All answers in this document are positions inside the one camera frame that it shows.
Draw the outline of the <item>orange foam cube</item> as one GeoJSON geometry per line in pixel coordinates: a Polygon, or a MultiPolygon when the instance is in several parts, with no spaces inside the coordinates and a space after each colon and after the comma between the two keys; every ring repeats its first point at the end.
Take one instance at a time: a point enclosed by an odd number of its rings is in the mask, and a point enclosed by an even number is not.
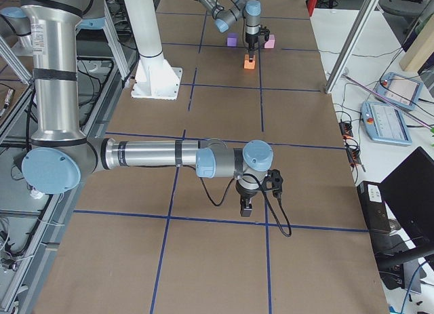
{"type": "Polygon", "coordinates": [[[256,57],[254,56],[254,61],[253,62],[248,62],[248,55],[246,54],[244,56],[243,68],[245,70],[254,70],[255,67],[256,67],[256,57]]]}

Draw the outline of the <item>pink foam cube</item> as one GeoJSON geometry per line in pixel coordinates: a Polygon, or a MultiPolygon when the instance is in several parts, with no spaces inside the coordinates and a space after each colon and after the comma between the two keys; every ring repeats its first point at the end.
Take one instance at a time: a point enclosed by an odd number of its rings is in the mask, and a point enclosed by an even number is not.
{"type": "Polygon", "coordinates": [[[264,42],[264,49],[273,49],[275,47],[275,36],[269,35],[269,38],[264,42]]]}

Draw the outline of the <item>purple foam cube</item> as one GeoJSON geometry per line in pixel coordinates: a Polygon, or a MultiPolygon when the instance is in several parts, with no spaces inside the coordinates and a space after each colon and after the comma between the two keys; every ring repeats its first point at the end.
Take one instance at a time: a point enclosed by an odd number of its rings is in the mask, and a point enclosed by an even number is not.
{"type": "Polygon", "coordinates": [[[228,47],[237,47],[238,34],[228,33],[226,36],[226,45],[228,47]]]}

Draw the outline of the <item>brown paper table cover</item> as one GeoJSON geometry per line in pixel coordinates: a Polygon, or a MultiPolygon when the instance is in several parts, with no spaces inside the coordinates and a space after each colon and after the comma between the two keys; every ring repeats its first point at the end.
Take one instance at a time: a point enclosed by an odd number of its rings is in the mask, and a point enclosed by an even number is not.
{"type": "Polygon", "coordinates": [[[229,146],[261,139],[283,176],[278,214],[252,215],[226,178],[188,168],[117,168],[89,177],[35,313],[386,313],[334,105],[304,0],[260,0],[276,46],[243,68],[204,8],[161,0],[164,54],[183,69],[177,100],[124,91],[115,140],[229,146]]]}

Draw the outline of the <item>black power strip right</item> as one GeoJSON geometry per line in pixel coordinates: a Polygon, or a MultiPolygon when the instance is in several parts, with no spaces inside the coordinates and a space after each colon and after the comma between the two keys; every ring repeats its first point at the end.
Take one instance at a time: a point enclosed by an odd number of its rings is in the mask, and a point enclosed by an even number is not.
{"type": "Polygon", "coordinates": [[[346,152],[347,152],[349,164],[352,168],[354,168],[356,165],[362,164],[360,159],[360,148],[358,146],[347,145],[346,152]]]}

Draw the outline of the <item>black power strip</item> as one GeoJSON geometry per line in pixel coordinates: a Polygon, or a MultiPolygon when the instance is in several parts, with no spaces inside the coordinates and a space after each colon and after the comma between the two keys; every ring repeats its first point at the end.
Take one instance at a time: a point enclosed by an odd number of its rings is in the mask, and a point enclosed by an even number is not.
{"type": "Polygon", "coordinates": [[[340,132],[343,138],[352,138],[352,123],[350,121],[340,121],[339,123],[340,132]]]}
{"type": "Polygon", "coordinates": [[[356,165],[362,164],[360,159],[360,148],[358,146],[347,145],[346,152],[347,152],[349,164],[352,168],[354,168],[356,165]]]}

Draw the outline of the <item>black power strip left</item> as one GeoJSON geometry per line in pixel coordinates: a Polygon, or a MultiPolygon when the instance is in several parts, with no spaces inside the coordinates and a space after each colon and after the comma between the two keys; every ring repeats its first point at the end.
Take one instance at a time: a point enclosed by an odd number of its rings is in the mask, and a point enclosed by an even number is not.
{"type": "Polygon", "coordinates": [[[352,123],[350,121],[340,121],[339,123],[340,132],[343,138],[352,138],[352,123]]]}

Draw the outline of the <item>black equipment box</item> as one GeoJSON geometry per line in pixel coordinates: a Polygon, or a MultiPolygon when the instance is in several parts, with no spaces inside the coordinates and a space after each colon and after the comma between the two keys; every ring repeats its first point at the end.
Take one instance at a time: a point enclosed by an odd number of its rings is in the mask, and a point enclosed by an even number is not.
{"type": "Polygon", "coordinates": [[[357,193],[368,230],[374,233],[389,234],[391,232],[389,218],[378,183],[362,181],[357,186],[357,193]]]}

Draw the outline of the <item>teach pendant far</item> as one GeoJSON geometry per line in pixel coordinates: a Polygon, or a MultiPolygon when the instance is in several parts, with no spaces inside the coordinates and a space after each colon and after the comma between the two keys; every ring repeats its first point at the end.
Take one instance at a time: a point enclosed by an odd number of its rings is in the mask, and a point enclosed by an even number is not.
{"type": "Polygon", "coordinates": [[[416,108],[422,83],[398,73],[389,72],[376,84],[375,92],[407,111],[416,108]]]}

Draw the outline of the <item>teach pendant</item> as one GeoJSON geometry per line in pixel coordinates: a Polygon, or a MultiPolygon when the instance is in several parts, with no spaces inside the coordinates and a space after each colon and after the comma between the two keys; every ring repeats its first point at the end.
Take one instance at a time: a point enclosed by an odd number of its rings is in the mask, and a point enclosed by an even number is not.
{"type": "Polygon", "coordinates": [[[410,146],[412,139],[401,111],[380,102],[363,102],[361,115],[371,140],[410,146]]]}
{"type": "Polygon", "coordinates": [[[407,111],[416,108],[422,83],[398,73],[389,72],[376,84],[375,92],[407,111]]]}

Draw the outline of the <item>teach pendant near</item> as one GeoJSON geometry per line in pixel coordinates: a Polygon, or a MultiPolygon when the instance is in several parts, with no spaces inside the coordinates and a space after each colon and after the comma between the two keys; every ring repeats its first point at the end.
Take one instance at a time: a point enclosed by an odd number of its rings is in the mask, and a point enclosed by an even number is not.
{"type": "Polygon", "coordinates": [[[401,111],[380,102],[363,102],[361,115],[371,140],[410,146],[412,139],[401,111]]]}

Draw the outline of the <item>black monitor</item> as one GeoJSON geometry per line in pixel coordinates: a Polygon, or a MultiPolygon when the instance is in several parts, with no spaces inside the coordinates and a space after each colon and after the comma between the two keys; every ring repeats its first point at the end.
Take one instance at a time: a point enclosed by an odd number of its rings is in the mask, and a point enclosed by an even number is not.
{"type": "Polygon", "coordinates": [[[433,241],[433,158],[421,146],[380,183],[380,194],[417,245],[433,241]]]}

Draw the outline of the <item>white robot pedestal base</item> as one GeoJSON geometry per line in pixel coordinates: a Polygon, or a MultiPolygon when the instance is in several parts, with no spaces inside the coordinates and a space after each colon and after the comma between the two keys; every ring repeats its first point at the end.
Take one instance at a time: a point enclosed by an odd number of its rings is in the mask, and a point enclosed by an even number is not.
{"type": "Polygon", "coordinates": [[[177,99],[182,69],[165,59],[153,0],[124,2],[140,57],[132,97],[177,99]]]}

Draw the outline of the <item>aluminium frame post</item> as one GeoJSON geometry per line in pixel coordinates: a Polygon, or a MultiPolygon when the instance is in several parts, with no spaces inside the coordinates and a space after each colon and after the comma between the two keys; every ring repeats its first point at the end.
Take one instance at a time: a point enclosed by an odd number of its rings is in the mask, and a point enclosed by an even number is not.
{"type": "Polygon", "coordinates": [[[330,94],[339,78],[343,75],[344,68],[355,49],[356,43],[362,34],[372,12],[375,10],[379,0],[364,0],[357,17],[349,31],[346,41],[340,51],[332,72],[325,85],[325,93],[330,94]]]}

